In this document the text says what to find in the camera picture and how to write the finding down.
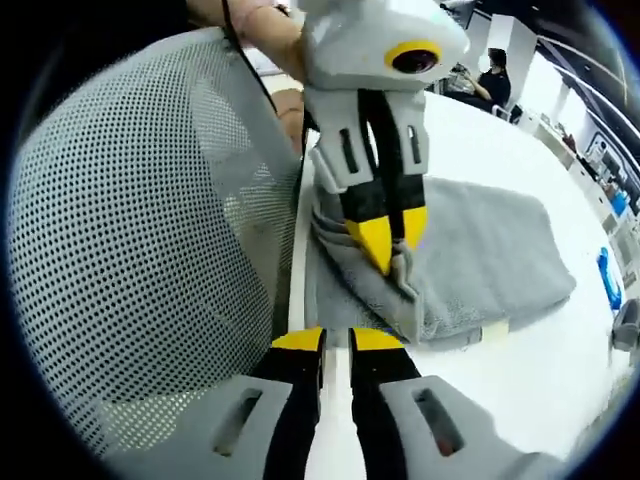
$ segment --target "face mask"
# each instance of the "face mask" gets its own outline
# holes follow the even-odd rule
[[[482,55],[480,57],[480,59],[478,60],[478,68],[480,69],[481,73],[484,73],[487,70],[491,69],[491,59],[489,58],[489,55]]]

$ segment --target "window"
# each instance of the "window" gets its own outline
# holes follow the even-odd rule
[[[569,96],[558,120],[564,125],[567,133],[573,133],[574,137],[584,130],[587,121],[587,107],[575,90],[569,91]]]
[[[551,116],[561,87],[560,73],[536,52],[522,89],[520,104],[528,111]]]

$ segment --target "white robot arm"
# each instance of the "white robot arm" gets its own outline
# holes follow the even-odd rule
[[[393,243],[415,248],[427,223],[423,91],[469,40],[432,0],[302,3],[305,105],[320,130],[310,157],[327,191],[340,194],[349,233],[387,275]]]

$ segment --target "yellow fingertip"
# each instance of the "yellow fingertip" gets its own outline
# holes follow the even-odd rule
[[[317,352],[322,335],[322,327],[311,328],[309,330],[299,330],[287,333],[277,338],[271,343],[273,348],[283,348],[285,350],[307,350]]]
[[[409,248],[415,250],[427,229],[427,207],[412,208],[402,212],[404,220],[404,239]]]
[[[358,242],[367,253],[373,264],[389,275],[391,271],[391,225],[389,217],[384,216],[356,223],[345,222],[349,235]]]
[[[380,330],[372,328],[354,328],[356,335],[356,347],[358,351],[365,350],[391,350],[404,348],[404,345],[396,338]]]

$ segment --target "black hair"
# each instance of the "black hair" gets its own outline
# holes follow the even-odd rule
[[[503,70],[507,69],[507,52],[501,48],[490,48],[489,58],[495,66],[500,67]]]

